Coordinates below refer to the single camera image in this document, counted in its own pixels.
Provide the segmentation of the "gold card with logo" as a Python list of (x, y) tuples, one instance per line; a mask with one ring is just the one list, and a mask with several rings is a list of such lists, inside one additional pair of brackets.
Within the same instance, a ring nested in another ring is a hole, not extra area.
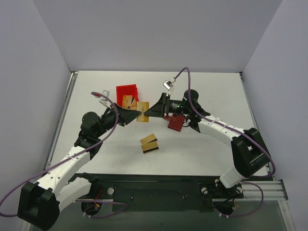
[(149, 122), (149, 117), (144, 113), (149, 109), (149, 102), (137, 102), (137, 111), (141, 112), (141, 115), (137, 117), (137, 122)]

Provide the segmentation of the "red leather card holder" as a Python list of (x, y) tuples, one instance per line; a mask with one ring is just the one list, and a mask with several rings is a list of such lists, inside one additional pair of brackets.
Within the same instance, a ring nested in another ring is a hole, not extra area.
[(183, 115), (179, 114), (172, 114), (172, 116), (165, 116), (163, 117), (164, 120), (168, 121), (168, 128), (181, 132), (181, 129), (183, 127), (185, 117)]

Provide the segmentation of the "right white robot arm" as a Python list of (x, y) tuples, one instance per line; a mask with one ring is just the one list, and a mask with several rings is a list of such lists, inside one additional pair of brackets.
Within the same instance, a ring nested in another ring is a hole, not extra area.
[(145, 116), (167, 118), (169, 114), (184, 116), (189, 127), (195, 131), (212, 136), (231, 148), (233, 165), (219, 177), (215, 184), (216, 194), (225, 197), (232, 187), (248, 179), (269, 163), (270, 154), (260, 132), (255, 128), (232, 127), (206, 112), (198, 102), (199, 94), (187, 90), (183, 99), (172, 100), (162, 93), (160, 99), (145, 111)]

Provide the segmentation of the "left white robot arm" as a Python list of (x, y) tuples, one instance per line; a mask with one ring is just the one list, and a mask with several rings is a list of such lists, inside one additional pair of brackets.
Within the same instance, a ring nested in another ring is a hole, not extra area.
[(117, 104), (107, 108), (102, 116), (85, 113), (78, 138), (62, 161), (50, 167), (36, 182), (27, 181), (21, 188), (17, 216), (46, 231), (54, 225), (61, 210), (74, 200), (83, 195), (97, 196), (99, 186), (92, 181), (82, 180), (71, 186), (67, 183), (98, 153), (104, 133), (115, 130), (117, 125), (128, 125), (140, 115), (139, 111), (123, 109)]

